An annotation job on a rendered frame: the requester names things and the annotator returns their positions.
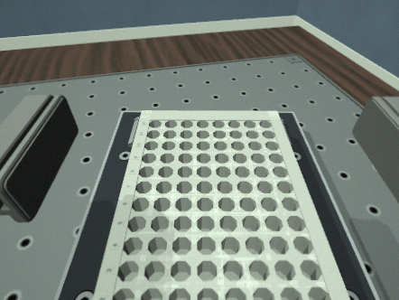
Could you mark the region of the white perforated plate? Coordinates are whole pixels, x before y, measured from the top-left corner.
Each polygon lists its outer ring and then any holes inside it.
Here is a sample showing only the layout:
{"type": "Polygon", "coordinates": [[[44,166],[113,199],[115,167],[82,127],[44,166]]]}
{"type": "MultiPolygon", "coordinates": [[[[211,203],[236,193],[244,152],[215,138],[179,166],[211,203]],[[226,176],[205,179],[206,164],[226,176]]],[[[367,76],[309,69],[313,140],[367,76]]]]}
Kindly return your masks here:
{"type": "Polygon", "coordinates": [[[142,110],[93,300],[350,300],[277,111],[142,110]]]}

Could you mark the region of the grey perforated base plate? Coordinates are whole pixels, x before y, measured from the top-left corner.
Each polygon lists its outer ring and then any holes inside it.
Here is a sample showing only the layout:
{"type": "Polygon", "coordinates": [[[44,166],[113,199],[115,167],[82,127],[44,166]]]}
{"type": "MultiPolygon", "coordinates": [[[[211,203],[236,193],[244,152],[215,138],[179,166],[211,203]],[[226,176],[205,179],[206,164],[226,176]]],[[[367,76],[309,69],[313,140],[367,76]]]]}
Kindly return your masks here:
{"type": "Polygon", "coordinates": [[[0,86],[64,95],[79,132],[31,222],[0,215],[0,300],[54,300],[121,111],[293,111],[380,300],[399,300],[399,204],[352,134],[364,107],[300,54],[0,86]]]}

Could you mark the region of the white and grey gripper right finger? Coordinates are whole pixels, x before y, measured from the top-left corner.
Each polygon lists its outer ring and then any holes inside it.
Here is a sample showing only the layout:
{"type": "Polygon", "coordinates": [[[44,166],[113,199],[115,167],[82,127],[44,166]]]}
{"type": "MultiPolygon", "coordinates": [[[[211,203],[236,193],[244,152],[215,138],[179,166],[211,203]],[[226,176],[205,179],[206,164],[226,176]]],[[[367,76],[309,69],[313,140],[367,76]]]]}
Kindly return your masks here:
{"type": "Polygon", "coordinates": [[[399,203],[399,97],[371,97],[352,133],[399,203]]]}

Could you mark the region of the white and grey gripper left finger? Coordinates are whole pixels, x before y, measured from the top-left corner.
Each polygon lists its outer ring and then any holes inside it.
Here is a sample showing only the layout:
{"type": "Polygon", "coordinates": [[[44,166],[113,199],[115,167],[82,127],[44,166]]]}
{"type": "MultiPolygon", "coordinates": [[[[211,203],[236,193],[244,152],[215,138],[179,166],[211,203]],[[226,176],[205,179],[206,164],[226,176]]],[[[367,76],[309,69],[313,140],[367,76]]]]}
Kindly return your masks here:
{"type": "Polygon", "coordinates": [[[63,95],[27,95],[0,125],[0,215],[30,222],[78,126],[63,95]]]}

